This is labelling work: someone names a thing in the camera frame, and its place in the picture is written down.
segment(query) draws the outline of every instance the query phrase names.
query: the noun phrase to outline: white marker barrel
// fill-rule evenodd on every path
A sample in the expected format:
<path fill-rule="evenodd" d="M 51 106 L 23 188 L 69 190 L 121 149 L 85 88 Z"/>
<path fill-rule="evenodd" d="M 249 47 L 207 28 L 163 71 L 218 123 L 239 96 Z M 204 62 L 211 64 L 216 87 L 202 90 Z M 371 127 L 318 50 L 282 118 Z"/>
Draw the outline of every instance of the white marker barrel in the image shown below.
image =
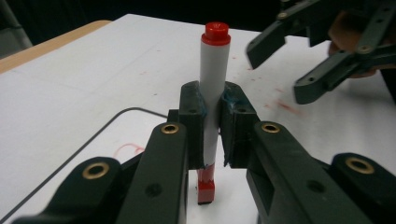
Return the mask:
<path fill-rule="evenodd" d="M 206 107 L 204 121 L 204 164 L 215 163 L 219 137 L 219 100 L 224 92 L 231 37 L 229 26 L 213 21 L 205 25 L 201 38 L 200 93 Z"/>

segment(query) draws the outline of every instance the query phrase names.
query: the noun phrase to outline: white table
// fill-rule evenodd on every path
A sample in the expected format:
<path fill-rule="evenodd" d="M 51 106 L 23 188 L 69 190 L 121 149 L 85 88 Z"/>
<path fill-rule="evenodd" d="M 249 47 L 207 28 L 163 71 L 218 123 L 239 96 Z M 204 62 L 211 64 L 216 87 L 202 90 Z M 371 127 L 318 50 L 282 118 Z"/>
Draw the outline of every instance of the white table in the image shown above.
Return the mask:
<path fill-rule="evenodd" d="M 180 87 L 199 78 L 204 29 L 125 15 L 1 74 L 0 218 L 121 110 L 143 107 L 166 115 L 177 109 Z M 230 30 L 226 79 L 242 87 L 259 117 L 283 124 L 317 159 L 329 163 L 337 153 L 355 152 L 396 174 L 396 106 L 382 77 L 347 80 L 313 104 L 297 105 L 292 86 L 327 57 L 328 43 L 309 48 L 305 38 L 288 36 L 284 47 L 251 70 L 245 49 L 257 34 Z M 221 168 L 221 145 L 218 153 L 216 199 L 198 206 L 190 187 L 188 223 L 254 223 L 245 171 Z M 40 200 L 34 196 L 7 223 L 39 212 L 57 186 L 50 183 L 37 193 Z"/>

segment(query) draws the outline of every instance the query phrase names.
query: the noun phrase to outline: white marker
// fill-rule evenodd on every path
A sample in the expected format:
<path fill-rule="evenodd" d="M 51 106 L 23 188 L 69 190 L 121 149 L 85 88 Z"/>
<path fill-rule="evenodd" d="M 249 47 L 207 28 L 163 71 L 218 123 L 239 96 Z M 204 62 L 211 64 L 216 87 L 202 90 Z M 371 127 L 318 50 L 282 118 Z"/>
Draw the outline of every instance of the white marker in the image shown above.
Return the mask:
<path fill-rule="evenodd" d="M 198 204 L 214 200 L 214 171 L 219 137 L 220 97 L 224 92 L 225 76 L 230 52 L 229 26 L 213 21 L 205 26 L 201 38 L 200 93 L 204 98 L 204 164 L 198 171 Z"/>

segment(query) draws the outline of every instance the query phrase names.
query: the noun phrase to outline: red marker scribble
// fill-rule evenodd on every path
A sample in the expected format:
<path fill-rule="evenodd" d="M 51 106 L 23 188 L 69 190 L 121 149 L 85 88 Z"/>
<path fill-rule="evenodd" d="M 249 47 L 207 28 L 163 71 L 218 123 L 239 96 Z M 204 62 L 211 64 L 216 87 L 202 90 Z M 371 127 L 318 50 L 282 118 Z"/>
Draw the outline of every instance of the red marker scribble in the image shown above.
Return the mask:
<path fill-rule="evenodd" d="M 127 147 L 134 148 L 134 154 L 135 155 L 145 151 L 145 149 L 143 147 L 141 147 L 141 146 L 139 146 L 139 145 L 137 145 L 135 143 L 127 143 L 127 144 L 124 144 L 124 145 L 120 146 L 119 148 L 117 148 L 117 150 L 113 154 L 113 158 L 117 158 L 119 156 L 120 151 L 125 149 L 125 148 L 127 148 Z"/>
<path fill-rule="evenodd" d="M 283 103 L 283 102 L 280 101 L 280 100 L 276 101 L 276 104 L 277 104 L 278 106 L 280 106 L 281 108 L 283 108 L 283 109 L 285 109 L 285 110 L 287 110 L 287 111 L 289 111 L 289 112 L 291 112 L 291 113 L 293 113 L 293 114 L 295 114 L 295 115 L 301 116 L 301 115 L 303 114 L 300 110 L 298 110 L 298 109 L 296 109 L 296 108 L 293 108 L 293 107 L 291 107 L 291 106 L 289 106 L 289 105 Z"/>

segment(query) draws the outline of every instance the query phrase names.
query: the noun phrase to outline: red marker cap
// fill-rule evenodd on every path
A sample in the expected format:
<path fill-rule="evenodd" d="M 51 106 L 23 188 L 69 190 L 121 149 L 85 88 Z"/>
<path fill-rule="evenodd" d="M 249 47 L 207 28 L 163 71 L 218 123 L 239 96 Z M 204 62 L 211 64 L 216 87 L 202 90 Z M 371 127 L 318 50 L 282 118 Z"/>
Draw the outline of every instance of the red marker cap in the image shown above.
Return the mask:
<path fill-rule="evenodd" d="M 223 46 L 230 44 L 231 37 L 228 35 L 228 25 L 220 21 L 212 21 L 206 24 L 202 41 L 212 46 Z"/>

